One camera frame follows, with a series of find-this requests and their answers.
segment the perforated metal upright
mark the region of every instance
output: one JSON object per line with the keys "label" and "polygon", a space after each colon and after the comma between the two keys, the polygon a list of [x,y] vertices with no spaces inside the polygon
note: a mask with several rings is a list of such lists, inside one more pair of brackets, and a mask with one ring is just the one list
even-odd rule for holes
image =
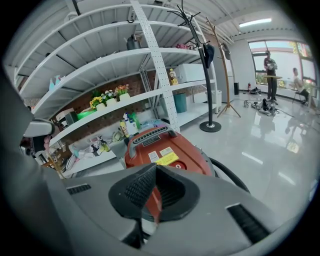
{"label": "perforated metal upright", "polygon": [[172,94],[172,91],[170,90],[170,82],[167,75],[166,66],[162,58],[162,54],[160,52],[156,37],[139,2],[136,0],[132,0],[130,2],[132,4],[135,15],[140,21],[144,38],[146,40],[148,48],[151,51],[151,57],[158,77],[159,85],[163,89],[163,98],[167,109],[170,125],[176,132],[180,132],[174,96]]}

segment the black kettle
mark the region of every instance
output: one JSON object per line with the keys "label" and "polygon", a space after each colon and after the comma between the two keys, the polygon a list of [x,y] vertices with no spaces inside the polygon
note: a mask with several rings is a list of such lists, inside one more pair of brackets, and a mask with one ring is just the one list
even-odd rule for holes
{"label": "black kettle", "polygon": [[140,45],[140,43],[138,42],[135,34],[132,34],[132,35],[128,38],[128,40],[127,40],[127,42],[126,42],[126,48],[128,49],[128,51],[134,50],[134,49],[141,49],[141,45]]}

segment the teal trash bin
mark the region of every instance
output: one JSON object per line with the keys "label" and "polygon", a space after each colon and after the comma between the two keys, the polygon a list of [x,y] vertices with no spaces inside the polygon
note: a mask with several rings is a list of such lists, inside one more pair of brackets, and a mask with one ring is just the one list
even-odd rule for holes
{"label": "teal trash bin", "polygon": [[187,95],[186,93],[179,93],[173,95],[175,109],[177,113],[183,113],[187,111]]}

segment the speaker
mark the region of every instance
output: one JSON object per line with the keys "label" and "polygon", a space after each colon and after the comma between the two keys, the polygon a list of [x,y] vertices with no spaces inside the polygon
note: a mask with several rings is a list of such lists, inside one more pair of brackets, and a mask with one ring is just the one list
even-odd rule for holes
{"label": "speaker", "polygon": [[78,121],[77,113],[75,111],[69,112],[65,115],[65,120],[68,126],[74,124],[76,121]]}
{"label": "speaker", "polygon": [[239,83],[234,82],[233,86],[234,86],[234,95],[239,95]]}

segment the round base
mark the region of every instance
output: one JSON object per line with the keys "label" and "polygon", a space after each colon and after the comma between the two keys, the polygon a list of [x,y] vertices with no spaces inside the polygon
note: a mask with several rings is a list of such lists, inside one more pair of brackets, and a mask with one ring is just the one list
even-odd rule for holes
{"label": "round base", "polygon": [[218,122],[212,122],[212,127],[209,126],[209,122],[200,123],[200,129],[206,133],[216,133],[221,130],[221,124]]}

